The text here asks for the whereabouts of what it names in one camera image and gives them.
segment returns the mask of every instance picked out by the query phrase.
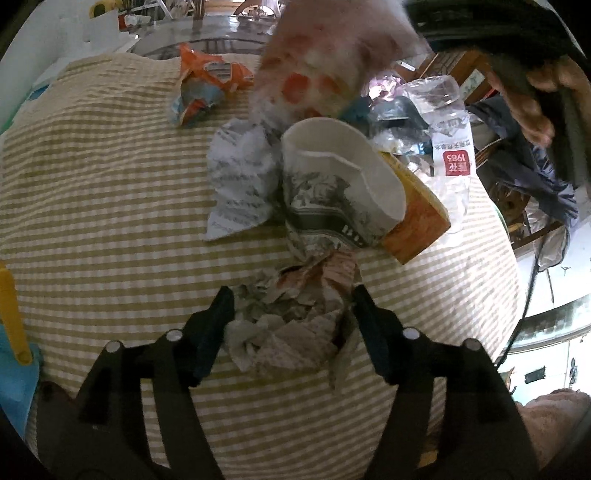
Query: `striped cloth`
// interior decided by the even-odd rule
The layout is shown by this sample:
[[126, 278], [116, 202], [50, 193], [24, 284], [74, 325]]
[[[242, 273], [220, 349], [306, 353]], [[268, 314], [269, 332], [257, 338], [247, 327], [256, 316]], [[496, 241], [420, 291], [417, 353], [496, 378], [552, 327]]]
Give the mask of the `striped cloth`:
[[[256, 68], [257, 57], [229, 57]], [[0, 258], [43, 352], [43, 377], [72, 395], [107, 341], [152, 342], [206, 308], [220, 286], [294, 262], [282, 226], [204, 241], [207, 146], [224, 122], [247, 117], [248, 93], [175, 129], [167, 107], [178, 69], [178, 59], [131, 54], [75, 62], [7, 133]], [[433, 340], [476, 337], [493, 354], [517, 321], [517, 265], [476, 176], [459, 247], [435, 245], [405, 266], [368, 249], [358, 262], [376, 303]], [[151, 384], [143, 389], [152, 457], [166, 464]], [[439, 382], [432, 424], [443, 394]], [[395, 388], [361, 343], [340, 394], [326, 369], [256, 380], [221, 351], [192, 395], [227, 479], [346, 480], [367, 467]]]

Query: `clear plastic bottle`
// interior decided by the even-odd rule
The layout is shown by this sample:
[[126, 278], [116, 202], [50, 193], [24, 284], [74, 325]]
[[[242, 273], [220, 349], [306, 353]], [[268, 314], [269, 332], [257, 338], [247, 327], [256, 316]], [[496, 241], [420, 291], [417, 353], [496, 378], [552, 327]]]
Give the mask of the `clear plastic bottle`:
[[476, 172], [470, 117], [460, 88], [453, 77], [439, 76], [401, 85], [398, 93], [412, 100], [429, 124], [434, 176], [420, 178], [449, 214], [452, 226], [440, 241], [449, 246], [458, 245], [468, 208], [470, 176]]

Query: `dark jacket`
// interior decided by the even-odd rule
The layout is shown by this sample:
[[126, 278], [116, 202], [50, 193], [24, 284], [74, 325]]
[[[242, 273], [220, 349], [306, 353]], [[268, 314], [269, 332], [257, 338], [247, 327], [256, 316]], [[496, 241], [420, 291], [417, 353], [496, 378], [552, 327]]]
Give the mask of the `dark jacket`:
[[511, 116], [501, 95], [468, 106], [503, 140], [479, 169], [479, 176], [492, 176], [508, 187], [531, 195], [540, 209], [567, 228], [575, 225], [579, 214], [573, 186], [556, 177], [545, 149], [529, 143]]

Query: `pink cloth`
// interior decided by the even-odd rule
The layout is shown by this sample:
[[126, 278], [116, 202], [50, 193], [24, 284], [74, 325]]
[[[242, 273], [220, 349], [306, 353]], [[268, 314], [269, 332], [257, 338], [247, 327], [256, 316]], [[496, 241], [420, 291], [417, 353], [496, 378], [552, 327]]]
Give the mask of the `pink cloth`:
[[290, 2], [255, 76], [253, 120], [284, 131], [338, 117], [394, 60], [424, 53], [402, 0]]
[[525, 407], [516, 402], [540, 468], [545, 467], [566, 444], [573, 427], [587, 412], [590, 404], [589, 395], [568, 389], [542, 395]]

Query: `human hand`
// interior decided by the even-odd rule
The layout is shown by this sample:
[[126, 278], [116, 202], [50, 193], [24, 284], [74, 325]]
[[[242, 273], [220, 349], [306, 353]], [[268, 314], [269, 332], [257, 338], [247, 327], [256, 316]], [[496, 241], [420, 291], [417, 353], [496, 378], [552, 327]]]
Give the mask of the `human hand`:
[[[544, 116], [540, 104], [528, 95], [505, 88], [500, 78], [492, 71], [487, 74], [487, 79], [507, 102], [513, 118], [521, 126], [524, 137], [535, 145], [550, 146], [554, 138], [554, 126]], [[591, 84], [574, 60], [562, 57], [555, 62], [548, 62], [542, 68], [529, 72], [527, 79], [542, 92], [555, 92], [561, 86], [571, 89], [587, 139], [591, 141]]]

